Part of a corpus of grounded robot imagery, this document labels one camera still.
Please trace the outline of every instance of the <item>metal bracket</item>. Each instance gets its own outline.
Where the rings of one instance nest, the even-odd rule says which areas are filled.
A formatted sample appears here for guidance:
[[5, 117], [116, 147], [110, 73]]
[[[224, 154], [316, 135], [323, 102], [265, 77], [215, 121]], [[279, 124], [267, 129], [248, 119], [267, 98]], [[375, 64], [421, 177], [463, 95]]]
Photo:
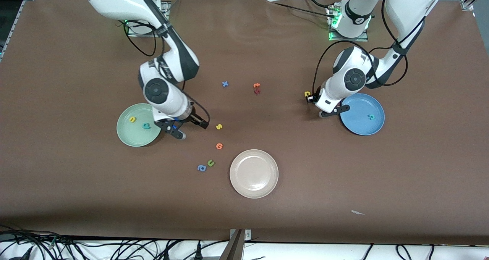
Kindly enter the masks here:
[[[231, 230], [230, 234], [229, 234], [229, 239], [231, 239], [233, 237], [233, 234], [234, 232], [236, 232], [236, 230]], [[250, 241], [251, 240], [251, 229], [245, 229], [244, 230], [244, 240], [245, 241]]]
[[234, 230], [231, 234], [231, 239], [227, 243], [222, 255], [219, 257], [219, 260], [241, 260], [243, 258], [245, 236], [245, 229]]
[[474, 6], [470, 4], [469, 6], [465, 6], [465, 0], [460, 0], [460, 6], [462, 11], [473, 11]]

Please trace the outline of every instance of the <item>plate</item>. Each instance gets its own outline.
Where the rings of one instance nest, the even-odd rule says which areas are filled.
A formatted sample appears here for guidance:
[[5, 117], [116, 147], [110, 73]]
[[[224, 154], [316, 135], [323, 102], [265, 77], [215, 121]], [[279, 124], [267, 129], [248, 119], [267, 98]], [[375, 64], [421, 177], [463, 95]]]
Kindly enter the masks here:
[[267, 152], [250, 149], [234, 158], [229, 178], [239, 194], [259, 199], [270, 194], [277, 185], [278, 166]]
[[341, 121], [355, 134], [372, 135], [384, 125], [384, 109], [380, 102], [370, 95], [353, 94], [345, 98], [342, 105], [349, 105], [350, 110], [339, 114]]
[[[129, 121], [131, 117], [136, 118], [134, 123]], [[130, 147], [142, 147], [151, 143], [160, 131], [161, 128], [154, 124], [152, 107], [147, 103], [137, 103], [128, 107], [117, 120], [117, 136]]]

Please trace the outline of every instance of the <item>black cable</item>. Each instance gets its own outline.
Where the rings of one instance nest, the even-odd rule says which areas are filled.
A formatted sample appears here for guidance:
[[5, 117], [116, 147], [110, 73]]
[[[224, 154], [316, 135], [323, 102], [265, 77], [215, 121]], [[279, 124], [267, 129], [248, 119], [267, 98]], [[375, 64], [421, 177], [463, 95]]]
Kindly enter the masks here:
[[409, 34], [404, 37], [401, 41], [398, 41], [397, 38], [393, 35], [391, 29], [389, 28], [389, 26], [387, 25], [387, 22], [385, 20], [385, 14], [384, 14], [384, 10], [385, 10], [385, 2], [386, 0], [383, 0], [382, 1], [382, 6], [381, 6], [381, 16], [382, 16], [382, 22], [384, 22], [384, 26], [387, 30], [387, 32], [389, 33], [389, 35], [391, 36], [391, 38], [395, 41], [395, 43], [397, 45], [400, 45], [402, 42], [404, 42], [407, 38], [409, 38], [409, 36], [411, 36], [411, 34], [413, 34], [413, 32], [421, 25], [421, 23], [423, 23], [424, 19], [426, 18], [426, 16], [424, 16], [423, 18], [421, 18], [421, 20], [418, 22], [418, 24], [416, 25], [416, 27], [413, 28], [413, 30], [411, 30], [411, 32], [409, 32]]
[[134, 251], [133, 251], [133, 252], [132, 252], [130, 255], [128, 255], [128, 256], [126, 257], [126, 259], [129, 259], [129, 258], [130, 258], [130, 257], [131, 257], [133, 254], [135, 254], [137, 251], [142, 250], [142, 249], [145, 249], [145, 250], [146, 250], [146, 251], [149, 253], [149, 255], [151, 255], [153, 258], [155, 258], [156, 256], [155, 256], [155, 255], [153, 255], [153, 253], [150, 253], [150, 252], [149, 252], [149, 251], [148, 251], [148, 250], [145, 248], [145, 246], [147, 246], [147, 245], [149, 245], [149, 244], [151, 244], [151, 243], [153, 243], [153, 242], [154, 242], [154, 243], [156, 243], [156, 240], [152, 240], [152, 241], [149, 241], [149, 242], [147, 242], [147, 243], [145, 243], [145, 244], [141, 245], [141, 246], [140, 246], [138, 249], [134, 250]]
[[435, 252], [435, 245], [430, 245], [431, 246], [431, 251], [428, 256], [428, 260], [431, 260], [431, 257], [433, 256], [433, 253]]
[[140, 258], [141, 258], [141, 260], [144, 260], [144, 257], [142, 257], [141, 255], [134, 255], [134, 256], [132, 256], [132, 257], [126, 257], [126, 258], [124, 258], [124, 260], [130, 260], [130, 259], [133, 259], [133, 258], [135, 258], [135, 257], [140, 257]]
[[128, 34], [128, 30], [126, 30], [126, 26], [124, 25], [122, 28], [124, 29], [124, 34], [126, 34], [127, 39], [129, 39], [131, 44], [134, 47], [136, 47], [136, 49], [138, 49], [141, 53], [143, 53], [143, 55], [145, 55], [147, 57], [151, 57], [152, 55], [154, 55], [154, 53], [156, 52], [156, 35], [154, 34], [154, 30], [152, 30], [153, 39], [154, 39], [154, 49], [153, 49], [153, 52], [151, 54], [147, 54], [144, 51], [142, 51], [138, 46], [136, 46], [136, 44], [133, 42], [133, 40], [131, 40], [131, 38], [129, 37], [129, 34]]
[[124, 254], [124, 252], [126, 252], [126, 251], [127, 251], [129, 248], [131, 248], [131, 246], [138, 244], [140, 241], [136, 241], [136, 242], [134, 242], [134, 243], [129, 243], [129, 242], [131, 242], [131, 241], [127, 241], [127, 243], [126, 243], [126, 244], [127, 244], [128, 246], [127, 246], [127, 247], [126, 247], [124, 250], [122, 250], [122, 251], [121, 251], [121, 249], [122, 249], [122, 244], [121, 244], [121, 246], [119, 247], [118, 252], [117, 252], [117, 257], [115, 258], [116, 260], [118, 260], [118, 259], [121, 257], [121, 255], [123, 255], [123, 254]]
[[185, 94], [185, 96], [187, 96], [187, 98], [189, 98], [191, 101], [195, 102], [195, 104], [198, 105], [204, 111], [204, 113], [207, 116], [207, 123], [210, 124], [211, 123], [211, 115], [209, 115], [209, 112], [207, 111], [207, 109], [205, 109], [199, 102], [197, 102], [194, 98], [192, 98], [190, 95], [188, 95], [185, 91], [183, 91], [183, 88], [185, 88], [185, 82], [183, 84], [184, 85], [183, 88], [178, 87], [176, 84], [172, 84], [172, 85], [175, 86], [176, 88], [178, 88], [178, 90], [180, 90], [183, 94]]
[[54, 258], [54, 256], [52, 255], [52, 253], [46, 248], [46, 246], [44, 246], [44, 244], [42, 244], [42, 242], [36, 240], [35, 238], [33, 238], [32, 236], [30, 236], [29, 234], [25, 234], [22, 231], [18, 231], [18, 230], [14, 229], [14, 228], [11, 228], [11, 227], [8, 227], [8, 226], [5, 226], [5, 225], [0, 225], [0, 227], [4, 227], [4, 228], [9, 229], [10, 232], [13, 232], [12, 234], [14, 234], [14, 236], [15, 235], [20, 235], [22, 237], [25, 237], [25, 238], [31, 240], [39, 248], [40, 254], [42, 255], [42, 260], [45, 260], [45, 255], [44, 255], [44, 251], [42, 251], [41, 246], [44, 248], [44, 250], [47, 251], [47, 253], [49, 254], [49, 256], [51, 257], [52, 260], [56, 260]]
[[119, 259], [119, 256], [121, 255], [120, 250], [122, 249], [123, 246], [129, 244], [129, 242], [131, 242], [131, 241], [129, 240], [129, 241], [126, 241], [125, 243], [124, 243], [124, 241], [121, 241], [120, 246], [117, 248], [117, 250], [114, 251], [114, 253], [110, 257], [110, 260], [113, 260], [114, 259], [114, 256], [115, 256], [116, 253], [117, 253], [117, 257], [115, 259]]
[[407, 251], [406, 247], [404, 245], [396, 245], [396, 253], [398, 253], [399, 257], [402, 259], [402, 260], [407, 260], [406, 258], [402, 257], [402, 255], [400, 254], [399, 252], [399, 248], [403, 248], [404, 251], [407, 253], [407, 257], [409, 258], [409, 260], [412, 260], [411, 259], [411, 255], [409, 255], [409, 252]]
[[160, 254], [157, 254], [155, 257], [154, 257], [154, 260], [161, 260], [165, 253], [168, 253], [176, 244], [182, 242], [183, 240], [176, 240], [175, 242], [171, 243], [170, 245], [168, 245], [168, 243], [166, 243], [166, 248], [160, 253]]
[[368, 247], [367, 251], [365, 252], [365, 255], [363, 256], [362, 260], [366, 260], [368, 257], [368, 254], [370, 253], [370, 250], [373, 248], [374, 244], [370, 244], [370, 247]]
[[[213, 243], [210, 243], [210, 244], [208, 244], [208, 245], [203, 246], [203, 247], [201, 248], [201, 250], [203, 250], [203, 249], [205, 249], [205, 248], [207, 248], [207, 247], [209, 247], [209, 246], [215, 245], [215, 244], [217, 244], [217, 243], [228, 242], [228, 241], [229, 241], [229, 240], [216, 241], [216, 242], [213, 242]], [[184, 258], [184, 259], [182, 259], [182, 260], [187, 260], [187, 259], [188, 259], [188, 258], [190, 258], [192, 255], [194, 255], [196, 252], [197, 252], [197, 251], [194, 251], [193, 253], [190, 253], [189, 255], [187, 255], [187, 257], [185, 257], [185, 258]]]
[[143, 23], [143, 22], [140, 22], [139, 20], [128, 20], [128, 21], [126, 21], [126, 23], [127, 23], [127, 22], [131, 22], [131, 23], [137, 23], [137, 25], [131, 25], [131, 27], [140, 27], [140, 26], [145, 26], [145, 27], [148, 27], [148, 28], [149, 28], [149, 29], [151, 29], [151, 30], [156, 30], [156, 28], [155, 28], [153, 25], [151, 25], [151, 24], [149, 24], [149, 23]]
[[[384, 49], [384, 50], [389, 50], [391, 49], [392, 47], [376, 47], [376, 48], [372, 48], [368, 53], [372, 53], [372, 51], [374, 50], [377, 50], [377, 49]], [[407, 62], [407, 55], [403, 55], [403, 58], [404, 58], [404, 61], [405, 61], [405, 68], [404, 68], [404, 73], [402, 73], [402, 76], [400, 76], [400, 78], [397, 80], [397, 81], [394, 81], [393, 83], [391, 84], [382, 84], [381, 82], [378, 81], [379, 84], [381, 84], [382, 86], [393, 86], [394, 84], [397, 84], [398, 82], [400, 82], [407, 74], [407, 69], [408, 69], [408, 62]]]
[[199, 243], [197, 243], [197, 251], [195, 251], [195, 256], [194, 260], [202, 260], [202, 248], [201, 248], [201, 241], [199, 240]]
[[314, 11], [310, 11], [310, 10], [306, 10], [306, 9], [302, 9], [302, 8], [297, 8], [297, 7], [286, 5], [286, 4], [281, 4], [281, 3], [276, 3], [276, 2], [273, 2], [273, 3], [276, 4], [276, 5], [280, 5], [280, 6], [284, 6], [284, 7], [288, 7], [288, 8], [292, 8], [292, 9], [296, 9], [296, 10], [299, 10], [299, 11], [304, 11], [304, 12], [307, 12], [307, 13], [313, 13], [313, 14], [316, 14], [316, 15], [323, 15], [323, 16], [325, 16], [327, 18], [334, 18], [335, 17], [334, 15], [327, 15], [327, 14], [323, 14], [323, 13], [318, 13], [318, 12], [314, 12]]
[[375, 47], [375, 48], [372, 48], [368, 53], [372, 53], [374, 50], [377, 50], [377, 49], [389, 50], [389, 49], [391, 49], [391, 47]]
[[60, 250], [60, 248], [59, 248], [59, 246], [58, 246], [58, 243], [56, 243], [55, 245], [56, 245], [56, 248], [58, 249], [58, 252], [59, 252], [59, 253], [58, 253], [58, 257], [61, 257], [61, 259], [63, 259], [63, 257], [62, 257], [62, 253], [63, 253], [63, 250], [65, 250], [65, 249], [66, 249], [66, 245], [63, 247], [63, 249], [62, 249], [62, 250]]
[[9, 247], [11, 247], [12, 245], [15, 245], [15, 244], [17, 244], [17, 243], [13, 242], [13, 243], [11, 243], [9, 246], [7, 246], [7, 248], [3, 249], [3, 250], [2, 250], [2, 252], [0, 252], [0, 256], [1, 256], [1, 255], [2, 255], [2, 254], [3, 254], [3, 253], [4, 253], [4, 252], [5, 252], [5, 251], [6, 251], [6, 250], [9, 248]]
[[[139, 247], [138, 249], [145, 250], [149, 255], [151, 255], [153, 258], [155, 258], [154, 254], [151, 251], [149, 251], [147, 248], [145, 248], [145, 246], [148, 243], [141, 245], [141, 244], [136, 244], [136, 243], [128, 244], [129, 242], [130, 241], [127, 241], [126, 243], [123, 243], [122, 242], [123, 243], [122, 246], [125, 246], [125, 245], [127, 245], [127, 246], [138, 246]], [[111, 245], [119, 245], [119, 246], [121, 245], [121, 243], [105, 243], [105, 244], [100, 244], [100, 245], [88, 245], [88, 244], [84, 244], [84, 243], [81, 243], [81, 242], [76, 242], [76, 244], [79, 244], [79, 245], [85, 246], [85, 247], [90, 247], [90, 248], [103, 247], [103, 246], [111, 246]]]
[[391, 38], [397, 43], [397, 38], [393, 35], [393, 33], [391, 32], [391, 29], [389, 28], [389, 26], [387, 25], [387, 22], [385, 21], [385, 15], [384, 15], [384, 8], [385, 8], [385, 2], [386, 0], [383, 0], [382, 1], [382, 5], [381, 5], [381, 16], [382, 16], [382, 21], [384, 22], [384, 26], [385, 28], [387, 29], [387, 32], [389, 33], [389, 35], [391, 36]]
[[328, 6], [335, 4], [333, 2], [332, 4], [324, 5], [324, 4], [317, 2], [316, 0], [310, 0], [310, 1], [312, 1], [314, 4], [316, 4], [317, 6], [322, 7], [322, 8], [328, 8]]

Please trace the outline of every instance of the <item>blue plate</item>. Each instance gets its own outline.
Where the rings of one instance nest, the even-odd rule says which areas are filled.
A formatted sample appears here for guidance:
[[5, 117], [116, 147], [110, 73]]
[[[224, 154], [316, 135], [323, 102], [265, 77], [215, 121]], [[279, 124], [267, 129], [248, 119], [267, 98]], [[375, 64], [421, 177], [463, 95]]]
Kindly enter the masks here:
[[339, 114], [341, 121], [351, 132], [358, 135], [377, 133], [385, 121], [382, 105], [372, 96], [356, 93], [343, 100], [350, 110]]

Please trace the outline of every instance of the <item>cable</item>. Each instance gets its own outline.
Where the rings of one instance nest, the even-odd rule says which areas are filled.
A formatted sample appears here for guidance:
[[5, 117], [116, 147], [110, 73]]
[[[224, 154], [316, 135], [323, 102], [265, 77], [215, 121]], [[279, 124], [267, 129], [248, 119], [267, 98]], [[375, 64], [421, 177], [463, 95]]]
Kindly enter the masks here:
[[[376, 48], [372, 48], [368, 53], [372, 53], [372, 51], [374, 50], [377, 50], [377, 49], [384, 49], [384, 50], [389, 50], [391, 49], [392, 47], [376, 47]], [[407, 62], [407, 55], [402, 55], [402, 57], [404, 58], [404, 61], [405, 61], [405, 68], [404, 68], [404, 72], [402, 73], [402, 76], [400, 76], [400, 78], [397, 80], [397, 81], [394, 81], [393, 83], [391, 84], [382, 84], [380, 81], [377, 81], [377, 83], [381, 84], [382, 86], [393, 86], [394, 84], [397, 84], [398, 82], [400, 82], [407, 74], [407, 69], [408, 69], [408, 62]]]
[[392, 38], [392, 39], [393, 39], [393, 40], [394, 40], [394, 41], [395, 41], [397, 44], [399, 44], [399, 43], [398, 43], [398, 41], [397, 41], [397, 39], [396, 39], [396, 37], [395, 37], [395, 36], [393, 35], [393, 33], [391, 32], [391, 29], [390, 29], [390, 28], [389, 28], [389, 26], [387, 25], [387, 22], [385, 21], [384, 8], [385, 8], [385, 2], [386, 2], [386, 1], [387, 1], [387, 0], [383, 0], [383, 1], [382, 1], [382, 5], [381, 5], [381, 16], [382, 16], [382, 21], [384, 22], [384, 26], [385, 26], [385, 28], [387, 29], [387, 32], [389, 33], [389, 35], [391, 36], [391, 38]]
[[17, 244], [17, 243], [13, 242], [13, 243], [11, 243], [9, 246], [7, 246], [7, 248], [3, 249], [3, 250], [2, 250], [2, 252], [0, 252], [0, 256], [1, 256], [1, 255], [2, 255], [2, 254], [3, 254], [3, 253], [4, 253], [4, 252], [5, 252], [5, 251], [6, 251], [6, 250], [9, 248], [9, 247], [11, 247], [12, 245], [15, 245], [15, 244]]
[[273, 2], [274, 4], [276, 5], [280, 5], [280, 6], [284, 6], [284, 7], [288, 7], [288, 8], [292, 8], [292, 9], [296, 9], [296, 10], [299, 10], [299, 11], [304, 11], [304, 12], [307, 12], [307, 13], [312, 13], [312, 14], [316, 14], [316, 15], [323, 15], [327, 18], [334, 18], [335, 16], [334, 15], [327, 15], [327, 14], [323, 14], [323, 13], [318, 13], [318, 12], [314, 12], [314, 11], [310, 11], [310, 10], [306, 10], [306, 9], [302, 9], [302, 8], [297, 8], [297, 7], [294, 7], [294, 6], [289, 6], [289, 5], [286, 5], [286, 4], [281, 4], [281, 3], [276, 3], [276, 2]]
[[176, 84], [172, 84], [172, 85], [175, 86], [176, 88], [178, 88], [178, 90], [180, 90], [183, 94], [185, 94], [185, 96], [187, 96], [191, 101], [195, 102], [195, 104], [198, 105], [204, 111], [204, 113], [207, 116], [207, 123], [210, 124], [211, 123], [211, 115], [209, 115], [209, 112], [207, 112], [207, 109], [205, 109], [199, 102], [197, 102], [194, 98], [192, 98], [190, 95], [188, 95], [185, 91], [183, 91], [183, 88], [185, 88], [185, 82], [183, 84], [184, 85], [183, 88], [178, 87]]
[[433, 256], [433, 253], [435, 252], [435, 245], [431, 244], [431, 251], [428, 256], [428, 260], [431, 260], [431, 257]]
[[330, 6], [330, 5], [332, 5], [332, 4], [335, 4], [335, 3], [333, 2], [332, 4], [324, 5], [324, 4], [321, 4], [321, 3], [319, 3], [319, 2], [317, 2], [317, 1], [315, 1], [315, 0], [310, 0], [310, 1], [312, 1], [312, 2], [313, 2], [314, 4], [316, 4], [317, 6], [319, 6], [319, 7], [323, 7], [323, 8], [328, 8], [328, 6]]
[[175, 242], [171, 243], [170, 245], [168, 245], [168, 243], [166, 243], [166, 248], [160, 253], [160, 254], [157, 254], [155, 257], [154, 257], [154, 260], [161, 260], [165, 254], [167, 254], [172, 248], [173, 246], [175, 246], [176, 244], [182, 242], [183, 240], [176, 240]]
[[374, 50], [377, 50], [377, 49], [389, 50], [389, 49], [391, 49], [391, 47], [375, 47], [375, 48], [372, 48], [368, 53], [372, 53]]
[[402, 259], [402, 260], [407, 260], [406, 258], [402, 257], [402, 255], [400, 254], [399, 252], [399, 247], [403, 248], [404, 251], [407, 253], [407, 257], [409, 258], [409, 260], [412, 260], [411, 259], [411, 255], [409, 255], [409, 252], [407, 251], [406, 247], [404, 245], [396, 245], [396, 253], [398, 253], [399, 257]]
[[370, 253], [370, 250], [372, 249], [372, 247], [374, 246], [374, 244], [370, 244], [370, 247], [368, 247], [367, 251], [365, 252], [365, 255], [363, 256], [362, 260], [366, 260], [367, 259], [367, 256], [368, 254]]
[[8, 226], [5, 226], [5, 225], [0, 225], [0, 227], [4, 227], [4, 228], [7, 228], [11, 231], [10, 234], [14, 234], [15, 235], [20, 235], [22, 237], [25, 237], [29, 240], [31, 240], [40, 250], [40, 253], [41, 253], [41, 256], [42, 256], [42, 260], [45, 260], [45, 255], [44, 255], [44, 252], [42, 251], [42, 248], [41, 246], [44, 248], [44, 250], [47, 251], [47, 253], [49, 254], [49, 256], [51, 257], [52, 260], [55, 260], [54, 256], [52, 255], [52, 253], [46, 248], [46, 246], [44, 246], [44, 244], [38, 240], [36, 240], [35, 238], [33, 238], [32, 236], [30, 236], [29, 234], [25, 234], [21, 231], [18, 231], [14, 228], [11, 228], [11, 227], [8, 227]]
[[404, 42], [407, 38], [409, 38], [411, 36], [411, 34], [413, 34], [413, 32], [421, 25], [421, 23], [423, 23], [424, 19], [426, 18], [426, 16], [424, 16], [423, 18], [421, 18], [421, 20], [419, 21], [419, 23], [416, 25], [416, 27], [413, 28], [413, 30], [411, 30], [411, 32], [409, 32], [409, 34], [404, 37], [401, 41], [398, 41], [397, 38], [393, 35], [391, 29], [389, 28], [389, 26], [387, 25], [387, 22], [385, 20], [385, 14], [384, 14], [384, 10], [385, 10], [385, 3], [386, 3], [387, 0], [383, 0], [382, 1], [382, 6], [381, 6], [381, 16], [382, 16], [382, 22], [384, 22], [384, 26], [387, 30], [387, 32], [389, 33], [389, 35], [391, 36], [391, 38], [395, 41], [395, 43], [397, 45], [400, 46], [400, 44], [402, 42]]
[[122, 27], [124, 29], [124, 34], [126, 34], [126, 37], [127, 39], [129, 39], [129, 41], [131, 42], [131, 44], [136, 47], [136, 49], [138, 49], [141, 53], [143, 53], [143, 55], [147, 56], [147, 57], [151, 57], [152, 55], [154, 55], [154, 53], [156, 52], [156, 35], [154, 34], [154, 30], [152, 30], [152, 34], [153, 34], [153, 39], [154, 39], [154, 49], [153, 49], [153, 52], [149, 55], [147, 53], [145, 53], [144, 51], [142, 51], [138, 46], [136, 46], [136, 44], [131, 40], [131, 38], [129, 37], [129, 34], [128, 34], [128, 30], [126, 30], [126, 26], [124, 25]]
[[[210, 244], [208, 244], [208, 245], [203, 246], [203, 247], [201, 248], [201, 250], [203, 250], [203, 249], [205, 249], [205, 248], [207, 248], [207, 247], [209, 247], [209, 246], [215, 245], [215, 244], [217, 244], [217, 243], [228, 242], [228, 241], [229, 241], [229, 240], [216, 241], [216, 242], [214, 242], [214, 243], [210, 243]], [[187, 257], [185, 257], [185, 258], [184, 258], [184, 259], [182, 259], [182, 260], [187, 260], [187, 259], [188, 259], [188, 258], [190, 258], [192, 255], [194, 255], [196, 252], [197, 252], [197, 251], [194, 251], [193, 253], [190, 253], [189, 255], [187, 255]]]
[[199, 243], [197, 243], [197, 251], [195, 251], [195, 256], [194, 260], [202, 260], [202, 248], [201, 248], [201, 241], [199, 240]]

